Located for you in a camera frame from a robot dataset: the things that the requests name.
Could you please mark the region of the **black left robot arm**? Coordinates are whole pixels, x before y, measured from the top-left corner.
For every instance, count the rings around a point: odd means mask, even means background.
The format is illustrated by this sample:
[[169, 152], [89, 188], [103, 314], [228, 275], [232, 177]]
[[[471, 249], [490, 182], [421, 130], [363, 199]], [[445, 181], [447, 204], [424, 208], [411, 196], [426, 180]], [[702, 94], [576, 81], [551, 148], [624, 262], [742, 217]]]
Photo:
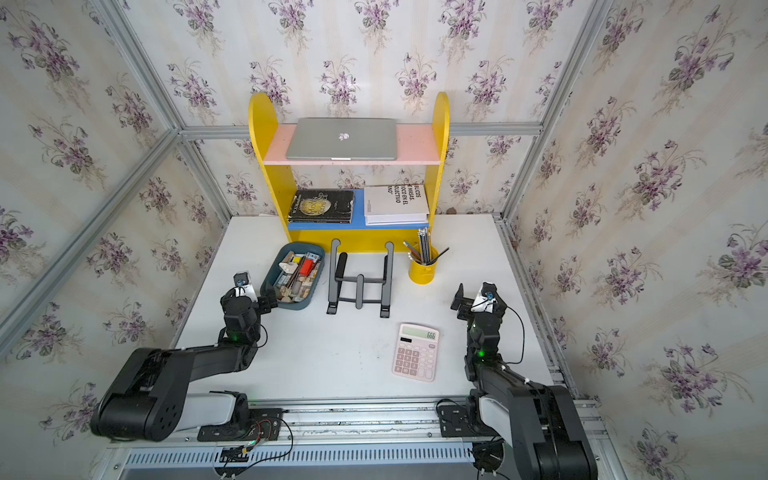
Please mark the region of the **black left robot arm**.
[[249, 368], [260, 348], [261, 317], [278, 301], [272, 290], [251, 298], [232, 288], [220, 304], [224, 327], [215, 344], [133, 351], [91, 417], [94, 435], [160, 442], [177, 430], [197, 427], [226, 426], [239, 434], [249, 432], [245, 394], [190, 394], [189, 385]]

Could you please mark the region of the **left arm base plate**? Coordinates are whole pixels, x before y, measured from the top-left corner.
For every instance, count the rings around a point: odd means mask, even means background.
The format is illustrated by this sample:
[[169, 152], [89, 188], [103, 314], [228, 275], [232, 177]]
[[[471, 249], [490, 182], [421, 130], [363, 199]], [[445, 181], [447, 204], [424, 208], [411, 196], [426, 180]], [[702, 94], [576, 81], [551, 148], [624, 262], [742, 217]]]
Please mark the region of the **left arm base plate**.
[[234, 418], [222, 425], [203, 426], [197, 434], [197, 441], [211, 442], [256, 442], [274, 441], [278, 438], [284, 410], [280, 408], [250, 409], [242, 417]]

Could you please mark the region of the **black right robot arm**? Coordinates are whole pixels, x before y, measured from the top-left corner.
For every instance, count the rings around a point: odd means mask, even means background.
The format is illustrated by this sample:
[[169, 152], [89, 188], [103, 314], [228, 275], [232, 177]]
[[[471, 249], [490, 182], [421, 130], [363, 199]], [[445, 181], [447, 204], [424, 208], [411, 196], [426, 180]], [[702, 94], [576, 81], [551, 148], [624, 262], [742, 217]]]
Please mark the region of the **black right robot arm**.
[[473, 298], [459, 286], [450, 309], [467, 323], [471, 428], [499, 434], [511, 447], [522, 479], [596, 479], [597, 460], [569, 390], [515, 372], [499, 352], [500, 328], [511, 308], [496, 286], [485, 282]]

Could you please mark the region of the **silver laptop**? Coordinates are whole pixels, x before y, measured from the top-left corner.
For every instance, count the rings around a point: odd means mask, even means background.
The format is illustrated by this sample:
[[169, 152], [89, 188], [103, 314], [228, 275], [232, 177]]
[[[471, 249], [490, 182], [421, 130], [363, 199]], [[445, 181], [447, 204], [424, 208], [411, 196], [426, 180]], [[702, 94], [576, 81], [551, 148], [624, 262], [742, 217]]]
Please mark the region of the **silver laptop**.
[[387, 118], [302, 118], [286, 151], [289, 160], [393, 161], [396, 122]]

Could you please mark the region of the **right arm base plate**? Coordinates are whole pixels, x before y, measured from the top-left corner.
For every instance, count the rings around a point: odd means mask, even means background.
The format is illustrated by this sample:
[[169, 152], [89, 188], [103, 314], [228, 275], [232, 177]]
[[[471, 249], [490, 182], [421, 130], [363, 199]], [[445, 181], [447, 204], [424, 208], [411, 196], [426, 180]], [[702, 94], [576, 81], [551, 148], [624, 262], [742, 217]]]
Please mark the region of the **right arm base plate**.
[[467, 407], [451, 399], [441, 399], [435, 404], [440, 435], [443, 438], [484, 437], [482, 429], [469, 418]]

